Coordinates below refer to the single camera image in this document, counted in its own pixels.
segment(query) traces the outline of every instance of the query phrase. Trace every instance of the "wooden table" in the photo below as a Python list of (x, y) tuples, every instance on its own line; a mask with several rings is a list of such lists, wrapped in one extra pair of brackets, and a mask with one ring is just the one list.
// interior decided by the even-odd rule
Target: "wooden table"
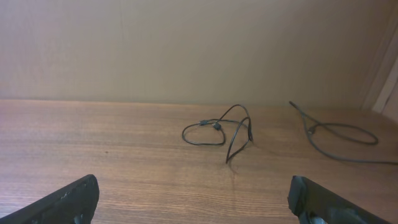
[[(0, 101), (0, 216), (94, 174), (100, 196), (93, 223), (298, 223), (288, 209), (293, 175), (303, 175), (398, 223), (398, 167), (331, 160), (304, 136), (292, 107), (248, 107), (254, 144), (224, 163), (228, 144), (193, 146), (182, 129), (229, 106)], [(321, 121), (361, 126), (377, 146), (314, 139), (344, 156), (398, 160), (398, 127), (378, 114), (307, 110)], [(242, 119), (236, 109), (228, 118)], [(227, 142), (236, 127), (224, 124)], [(216, 141), (200, 127), (187, 135)], [(235, 149), (245, 140), (241, 131)]]

